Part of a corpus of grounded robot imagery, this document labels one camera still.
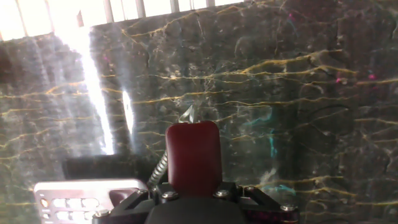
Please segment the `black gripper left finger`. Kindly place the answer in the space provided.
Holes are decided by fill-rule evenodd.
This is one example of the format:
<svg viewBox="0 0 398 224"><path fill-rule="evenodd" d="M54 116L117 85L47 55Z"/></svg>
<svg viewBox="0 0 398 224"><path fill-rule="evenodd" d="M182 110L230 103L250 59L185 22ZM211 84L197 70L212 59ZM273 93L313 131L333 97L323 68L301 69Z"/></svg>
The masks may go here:
<svg viewBox="0 0 398 224"><path fill-rule="evenodd" d="M112 210L96 212L92 224L144 224L155 206L178 198L179 194L168 183L147 190L140 189Z"/></svg>

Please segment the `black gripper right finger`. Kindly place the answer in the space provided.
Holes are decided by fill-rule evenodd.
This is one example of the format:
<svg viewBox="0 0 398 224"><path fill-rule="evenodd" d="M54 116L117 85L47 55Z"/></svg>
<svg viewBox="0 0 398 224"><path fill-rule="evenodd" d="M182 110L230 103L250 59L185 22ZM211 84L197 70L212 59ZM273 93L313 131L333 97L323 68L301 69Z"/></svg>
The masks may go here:
<svg viewBox="0 0 398 224"><path fill-rule="evenodd" d="M222 182L214 198L235 204L244 223L299 224L299 209L292 203L279 203L254 186L242 187Z"/></svg>

